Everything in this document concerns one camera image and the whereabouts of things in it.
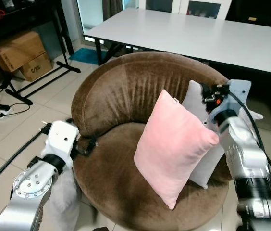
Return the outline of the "white power strip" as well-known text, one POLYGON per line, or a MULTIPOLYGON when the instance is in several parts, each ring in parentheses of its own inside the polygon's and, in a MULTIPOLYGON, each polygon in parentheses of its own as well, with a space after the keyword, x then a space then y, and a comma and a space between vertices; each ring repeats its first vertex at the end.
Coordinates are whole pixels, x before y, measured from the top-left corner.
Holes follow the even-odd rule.
POLYGON ((0 118, 5 117, 11 110, 9 105, 0 105, 0 118))

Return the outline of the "grey pillow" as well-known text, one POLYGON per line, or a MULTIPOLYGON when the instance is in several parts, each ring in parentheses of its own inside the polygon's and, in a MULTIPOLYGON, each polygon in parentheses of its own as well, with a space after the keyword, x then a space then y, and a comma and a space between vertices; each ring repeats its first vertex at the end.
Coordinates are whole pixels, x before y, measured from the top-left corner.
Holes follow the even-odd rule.
POLYGON ((80 215, 81 190, 74 171, 68 169, 54 181, 49 200, 44 207, 45 221, 55 231, 74 231, 80 215))

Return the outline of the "black metal rack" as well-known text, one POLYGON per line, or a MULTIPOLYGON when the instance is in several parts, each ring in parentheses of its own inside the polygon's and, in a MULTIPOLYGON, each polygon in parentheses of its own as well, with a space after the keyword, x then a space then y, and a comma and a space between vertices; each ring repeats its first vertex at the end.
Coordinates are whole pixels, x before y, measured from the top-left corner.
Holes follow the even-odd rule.
POLYGON ((14 75, 7 71, 2 71, 1 76, 3 81, 0 85, 1 90, 12 97, 19 99, 26 105, 33 105, 29 97, 36 94, 39 90, 43 90, 45 87, 54 83, 58 79, 61 79, 67 73, 75 72, 80 73, 81 70, 68 64, 67 54, 74 54, 74 49, 71 43, 71 38, 68 35, 67 22, 65 21, 65 15, 63 13, 62 4, 60 0, 35 0, 31 3, 25 3, 24 0, 17 0, 21 2, 21 7, 16 7, 12 11, 8 11, 2 18, 0 18, 0 40, 15 35, 16 33, 23 31, 24 29, 31 29, 36 26, 45 24, 51 21, 54 28, 54 33, 58 39, 58 44, 61 47, 61 55, 64 62, 56 62, 56 68, 41 76, 39 79, 24 86, 20 90, 15 90, 11 83, 14 75), (27 95, 21 95, 22 92, 28 88, 35 86, 41 80, 50 77, 56 71, 63 69, 64 72, 58 74, 47 83, 39 86, 36 90, 28 93, 27 95))

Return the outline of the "printed cardboard box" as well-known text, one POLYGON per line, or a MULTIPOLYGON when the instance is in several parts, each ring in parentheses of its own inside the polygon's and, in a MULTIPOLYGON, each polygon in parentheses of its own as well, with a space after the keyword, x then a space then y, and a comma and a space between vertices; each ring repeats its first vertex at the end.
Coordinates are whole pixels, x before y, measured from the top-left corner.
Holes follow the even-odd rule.
POLYGON ((18 76, 26 81, 33 82, 52 69, 52 60, 47 53, 43 53, 19 68, 18 76))

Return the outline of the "large plain cardboard box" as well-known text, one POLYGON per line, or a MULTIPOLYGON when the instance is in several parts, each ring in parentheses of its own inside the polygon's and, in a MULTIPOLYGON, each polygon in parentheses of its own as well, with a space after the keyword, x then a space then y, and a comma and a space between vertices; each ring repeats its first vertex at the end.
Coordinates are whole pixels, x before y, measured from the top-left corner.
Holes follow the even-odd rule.
POLYGON ((13 72, 43 53, 45 48, 39 34, 24 31, 0 42, 0 67, 13 72))

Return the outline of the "black cabinet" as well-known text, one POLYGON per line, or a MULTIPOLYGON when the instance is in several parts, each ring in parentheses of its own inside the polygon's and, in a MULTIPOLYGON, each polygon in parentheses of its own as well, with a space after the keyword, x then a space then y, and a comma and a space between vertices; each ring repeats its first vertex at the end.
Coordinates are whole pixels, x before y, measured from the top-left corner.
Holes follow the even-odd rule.
POLYGON ((232 0, 226 20, 271 26, 271 0, 232 0))

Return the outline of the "pink pillow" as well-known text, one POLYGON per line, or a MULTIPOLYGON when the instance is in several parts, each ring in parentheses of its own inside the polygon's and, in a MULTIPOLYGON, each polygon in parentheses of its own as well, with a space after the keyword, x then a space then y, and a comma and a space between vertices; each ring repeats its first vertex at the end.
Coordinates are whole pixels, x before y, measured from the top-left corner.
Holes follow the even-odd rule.
POLYGON ((215 132, 162 90, 138 141, 134 163, 173 210, 193 169, 218 143, 215 132))

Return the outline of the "white pillow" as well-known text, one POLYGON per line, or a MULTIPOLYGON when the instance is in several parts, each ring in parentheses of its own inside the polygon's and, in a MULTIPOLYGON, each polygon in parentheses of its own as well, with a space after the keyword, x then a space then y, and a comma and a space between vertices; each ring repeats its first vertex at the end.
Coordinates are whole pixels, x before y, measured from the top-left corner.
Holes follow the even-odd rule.
POLYGON ((257 145, 256 136, 249 127, 249 123, 245 121, 248 115, 242 108, 239 114, 232 110, 224 111, 232 117, 219 114, 217 118, 224 120, 221 123, 213 123, 203 104, 202 85, 193 80, 189 82, 182 105, 208 130, 218 134, 220 139, 220 143, 207 151, 197 163, 189 176, 190 181, 207 189, 208 181, 222 156, 226 157, 233 179, 271 178, 267 156, 257 145))

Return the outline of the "white cabinet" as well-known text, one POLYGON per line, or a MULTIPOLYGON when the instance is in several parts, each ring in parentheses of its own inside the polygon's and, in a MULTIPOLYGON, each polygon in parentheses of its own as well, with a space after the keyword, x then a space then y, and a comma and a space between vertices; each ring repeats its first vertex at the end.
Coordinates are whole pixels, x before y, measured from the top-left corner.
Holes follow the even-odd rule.
POLYGON ((232 0, 138 0, 140 9, 225 20, 232 0))

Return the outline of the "white table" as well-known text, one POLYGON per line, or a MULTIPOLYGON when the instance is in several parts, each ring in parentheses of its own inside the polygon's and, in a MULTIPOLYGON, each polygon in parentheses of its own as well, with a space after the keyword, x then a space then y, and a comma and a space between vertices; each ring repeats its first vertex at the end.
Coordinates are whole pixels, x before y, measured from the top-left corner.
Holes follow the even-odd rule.
POLYGON ((271 73, 271 27, 129 7, 85 33, 271 73))

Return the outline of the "teal floor mat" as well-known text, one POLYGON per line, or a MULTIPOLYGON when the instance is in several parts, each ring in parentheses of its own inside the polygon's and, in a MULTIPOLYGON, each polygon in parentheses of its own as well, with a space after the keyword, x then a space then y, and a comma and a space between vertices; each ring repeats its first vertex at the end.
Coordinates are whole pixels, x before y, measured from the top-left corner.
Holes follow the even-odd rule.
POLYGON ((73 55, 70 55, 68 59, 87 64, 99 64, 96 49, 80 48, 73 55))

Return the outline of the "brown round sofa chair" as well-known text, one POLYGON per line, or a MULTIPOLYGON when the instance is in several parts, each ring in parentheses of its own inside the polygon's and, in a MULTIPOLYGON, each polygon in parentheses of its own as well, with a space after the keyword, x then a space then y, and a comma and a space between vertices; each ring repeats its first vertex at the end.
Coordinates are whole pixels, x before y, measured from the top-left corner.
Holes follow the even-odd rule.
MULTIPOLYGON (((167 90, 181 101, 191 80, 206 85, 226 83, 214 68, 174 53, 123 55, 99 66, 83 81, 74 95, 71 115, 81 137, 98 136, 98 146, 106 135, 119 136, 133 130, 142 134, 160 92, 167 90)), ((225 157, 216 167, 221 163, 226 164, 225 157)), ((231 180, 229 174, 228 190, 231 180)), ((221 197, 219 211, 203 225, 222 211, 226 196, 221 197)))

